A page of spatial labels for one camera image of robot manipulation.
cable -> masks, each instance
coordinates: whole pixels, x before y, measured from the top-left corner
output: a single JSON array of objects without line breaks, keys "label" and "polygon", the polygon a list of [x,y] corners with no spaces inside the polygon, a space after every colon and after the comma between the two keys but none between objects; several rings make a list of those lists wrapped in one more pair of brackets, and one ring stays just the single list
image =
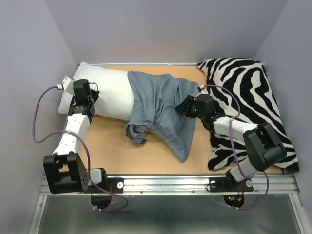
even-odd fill
[{"label": "cable", "polygon": [[244,193],[244,186],[242,185],[241,188],[242,188],[242,194],[243,194]]},{"label": "cable", "polygon": [[[235,97],[227,88],[224,88],[224,87],[219,86],[219,85],[206,84],[206,85],[204,85],[204,87],[215,87],[215,88],[223,89],[223,90],[226,91],[226,92],[233,98],[233,100],[235,101],[235,103],[236,103],[236,105],[237,105],[238,114],[237,114],[236,116],[232,117],[231,120],[230,120],[230,123],[229,123],[230,142],[231,142],[231,146],[232,146],[232,150],[233,150],[235,162],[236,162],[236,164],[237,164],[237,167],[238,167],[239,172],[240,172],[246,179],[251,179],[251,178],[253,178],[253,176],[252,176],[252,177],[247,177],[247,176],[245,176],[245,174],[243,173],[243,171],[242,171],[242,169],[241,169],[241,167],[240,167],[240,165],[239,165],[239,161],[238,161],[237,154],[236,154],[236,150],[235,150],[235,146],[234,146],[232,122],[233,122],[234,119],[236,119],[237,117],[239,117],[239,115],[240,115],[240,113],[241,113],[241,112],[240,112],[240,106],[239,106],[239,103],[238,103],[236,97]],[[252,206],[248,206],[248,207],[241,207],[241,208],[233,207],[233,206],[229,206],[229,207],[232,207],[232,208],[234,208],[234,209],[236,209],[236,210],[248,210],[248,209],[251,209],[251,208],[254,208],[254,207],[258,206],[258,205],[264,200],[264,198],[267,196],[268,191],[269,191],[269,184],[270,184],[270,183],[269,183],[269,177],[268,177],[268,174],[267,174],[266,172],[263,172],[263,173],[264,173],[264,175],[265,175],[265,177],[266,177],[266,179],[267,179],[267,189],[266,189],[266,191],[265,191],[263,197],[261,198],[261,200],[260,200],[259,202],[257,202],[256,204],[254,204],[254,205],[252,205]]]},{"label": "cable", "polygon": [[112,210],[102,210],[102,209],[98,209],[97,207],[94,207],[94,209],[96,210],[99,210],[100,212],[114,212],[114,211],[119,211],[123,208],[125,208],[128,203],[129,203],[129,200],[125,197],[125,196],[121,196],[121,195],[118,195],[118,194],[114,194],[114,193],[111,193],[109,191],[106,191],[104,189],[102,189],[101,187],[99,187],[97,184],[95,184],[92,180],[91,180],[91,158],[90,158],[90,152],[86,146],[86,144],[84,143],[84,141],[82,140],[82,138],[75,132],[70,132],[70,131],[67,131],[67,130],[57,130],[55,132],[52,132],[50,134],[48,134],[43,140],[37,140],[36,139],[36,136],[35,136],[35,126],[36,126],[36,119],[37,119],[37,114],[38,114],[38,109],[39,109],[39,105],[40,105],[40,102],[41,102],[41,99],[43,98],[43,96],[51,89],[57,89],[58,87],[57,86],[53,86],[53,87],[50,87],[48,89],[46,89],[42,94],[41,96],[39,97],[38,99],[38,102],[37,102],[37,105],[36,105],[36,109],[35,109],[35,114],[34,114],[34,120],[33,120],[33,128],[32,128],[32,136],[33,136],[33,140],[35,143],[37,144],[41,144],[43,143],[47,138],[49,138],[50,136],[52,135],[55,135],[55,134],[58,134],[58,133],[69,133],[73,136],[75,136],[79,141],[80,143],[83,145],[86,153],[87,153],[87,157],[88,157],[88,177],[89,177],[89,180],[91,182],[91,184],[96,187],[98,190],[100,190],[101,192],[103,193],[106,193],[106,194],[109,194],[110,196],[116,196],[116,197],[119,197],[119,198],[122,198],[126,201],[126,204],[123,205],[122,207],[120,208],[116,208],[116,209],[112,209]]},{"label": "cable", "polygon": [[95,84],[97,86],[96,92],[98,92],[98,85],[96,83],[92,82],[92,83],[89,83],[89,84]]},{"label": "cable", "polygon": [[243,195],[244,195],[244,186],[242,185],[242,189],[243,189],[243,191],[242,191],[242,195],[240,196],[240,199],[242,199],[243,198]]}]

black bracket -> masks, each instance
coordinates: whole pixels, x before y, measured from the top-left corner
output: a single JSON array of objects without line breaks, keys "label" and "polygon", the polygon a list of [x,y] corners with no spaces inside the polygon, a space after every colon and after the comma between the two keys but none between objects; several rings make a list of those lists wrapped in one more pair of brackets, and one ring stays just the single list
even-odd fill
[{"label": "black bracket", "polygon": [[[68,171],[60,172],[64,165]],[[43,167],[52,194],[81,192],[88,188],[88,173],[78,153],[44,157]]]},{"label": "black bracket", "polygon": [[76,80],[73,83],[74,95],[69,107],[68,115],[87,115],[90,123],[95,114],[94,103],[98,98],[99,91],[90,89],[90,83],[86,79]]},{"label": "black bracket", "polygon": [[246,131],[243,137],[248,159],[260,172],[278,163],[287,155],[282,141],[269,123],[259,124],[256,131]]},{"label": "black bracket", "polygon": [[245,192],[252,192],[254,190],[250,180],[245,179],[238,183],[230,183],[226,177],[210,178],[206,189],[212,193],[229,193],[242,191],[242,186]]}]

pillow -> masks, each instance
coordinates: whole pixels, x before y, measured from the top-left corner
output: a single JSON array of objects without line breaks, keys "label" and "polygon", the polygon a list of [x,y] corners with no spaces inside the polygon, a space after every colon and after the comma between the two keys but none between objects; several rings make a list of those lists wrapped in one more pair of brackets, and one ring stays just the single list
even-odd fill
[{"label": "pillow", "polygon": [[[207,75],[207,84],[223,86],[232,91],[241,108],[238,120],[256,124],[268,122],[274,127],[287,150],[287,157],[276,166],[299,171],[297,154],[286,135],[262,63],[244,58],[217,58],[200,62],[197,67]],[[237,105],[230,95],[220,88],[207,87],[207,90],[216,101],[217,111],[229,117],[237,115]],[[208,160],[209,169],[219,169],[234,162],[229,137],[211,134],[210,142],[213,153]],[[234,145],[238,159],[245,159],[245,145],[237,140],[234,141]]]},{"label": "pillow", "polygon": [[[121,70],[106,69],[99,66],[82,62],[73,76],[74,80],[87,79],[90,83],[96,83],[99,90],[99,97],[95,102],[96,114],[130,120],[134,102],[128,72]],[[72,95],[63,92],[58,113],[67,114],[72,100]]]}]

white pillow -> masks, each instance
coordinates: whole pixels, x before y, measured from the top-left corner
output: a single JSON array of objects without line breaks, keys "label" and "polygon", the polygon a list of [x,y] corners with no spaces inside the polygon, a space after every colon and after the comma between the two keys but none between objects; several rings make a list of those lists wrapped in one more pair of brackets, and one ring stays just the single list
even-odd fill
[{"label": "white pillow", "polygon": [[[97,84],[99,97],[95,102],[96,114],[125,121],[130,120],[134,94],[127,71],[106,69],[82,62],[75,71],[73,79],[87,79],[90,83]],[[90,87],[93,90],[97,89],[94,84],[91,84]],[[71,100],[72,95],[63,92],[58,113],[67,114]]]}]

screw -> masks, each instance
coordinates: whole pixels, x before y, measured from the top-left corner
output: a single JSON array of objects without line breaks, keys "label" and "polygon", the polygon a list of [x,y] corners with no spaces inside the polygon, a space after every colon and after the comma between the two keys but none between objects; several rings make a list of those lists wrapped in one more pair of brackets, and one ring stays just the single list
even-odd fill
[{"label": "screw", "polygon": [[216,188],[216,182],[214,180],[210,181],[209,185],[212,188]]},{"label": "screw", "polygon": [[123,183],[122,182],[118,182],[117,183],[117,188],[122,189],[123,188]]},{"label": "screw", "polygon": [[246,186],[247,186],[248,188],[251,188],[251,187],[253,186],[252,181],[251,181],[251,180],[247,180],[247,181],[246,181]]}]

